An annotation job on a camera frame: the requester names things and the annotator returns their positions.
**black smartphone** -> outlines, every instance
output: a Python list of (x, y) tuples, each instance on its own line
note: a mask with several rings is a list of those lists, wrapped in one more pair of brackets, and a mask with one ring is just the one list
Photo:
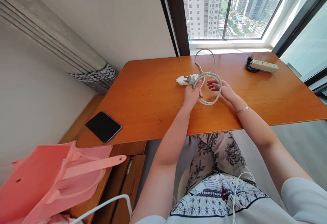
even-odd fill
[(122, 129), (122, 126), (104, 112), (99, 112), (86, 124), (103, 143), (109, 142)]

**gray floor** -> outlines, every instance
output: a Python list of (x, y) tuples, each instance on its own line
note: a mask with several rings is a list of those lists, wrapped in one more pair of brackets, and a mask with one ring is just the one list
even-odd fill
[[(294, 123), (272, 126), (271, 128), (301, 167), (318, 185), (327, 190), (327, 122), (322, 120)], [(254, 174), (255, 181), (259, 188), (267, 193), (277, 204), (284, 207), (266, 165), (252, 140), (244, 130), (233, 131), (233, 134), (246, 159), (249, 169)], [(159, 139), (147, 143), (145, 149), (146, 160), (136, 201), (142, 191), (154, 154), (160, 142), (161, 140)], [(190, 165), (196, 148), (197, 143), (195, 140), (192, 140), (192, 144), (189, 145), (188, 138), (185, 139), (185, 144), (177, 163), (174, 186), (175, 197), (177, 196), (180, 178), (185, 169)]]

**woman's left hand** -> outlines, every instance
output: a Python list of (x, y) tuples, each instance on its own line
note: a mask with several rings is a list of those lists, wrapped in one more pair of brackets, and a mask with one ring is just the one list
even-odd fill
[(197, 103), (199, 97), (203, 98), (203, 93), (201, 92), (202, 81), (199, 80), (195, 88), (193, 89), (192, 85), (187, 85), (184, 91), (184, 103), (183, 106), (190, 109), (193, 109), (194, 105)]

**silver bracelet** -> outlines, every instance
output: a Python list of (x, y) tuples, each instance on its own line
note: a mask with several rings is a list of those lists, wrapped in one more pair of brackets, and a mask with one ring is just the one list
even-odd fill
[(242, 113), (242, 112), (246, 111), (246, 110), (249, 109), (249, 108), (250, 108), (250, 106), (247, 106), (247, 107), (245, 107), (244, 109), (237, 111), (236, 113)]

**orange wooden table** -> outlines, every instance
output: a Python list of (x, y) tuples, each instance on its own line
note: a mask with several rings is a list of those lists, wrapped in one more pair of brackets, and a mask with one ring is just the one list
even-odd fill
[[(274, 73), (251, 73), (245, 69), (249, 55), (277, 64)], [(269, 125), (327, 119), (327, 107), (273, 53), (216, 54), (213, 70)], [(202, 69), (210, 71), (212, 55), (199, 55)], [(136, 60), (126, 63), (93, 115), (103, 111), (122, 130), (109, 145), (162, 138), (183, 104), (184, 86), (179, 76), (200, 73), (194, 56)], [(213, 101), (217, 92), (203, 86), (204, 99)], [(223, 97), (212, 106), (197, 103), (191, 112), (187, 135), (242, 129), (230, 103)], [(86, 127), (78, 147), (103, 146)]]

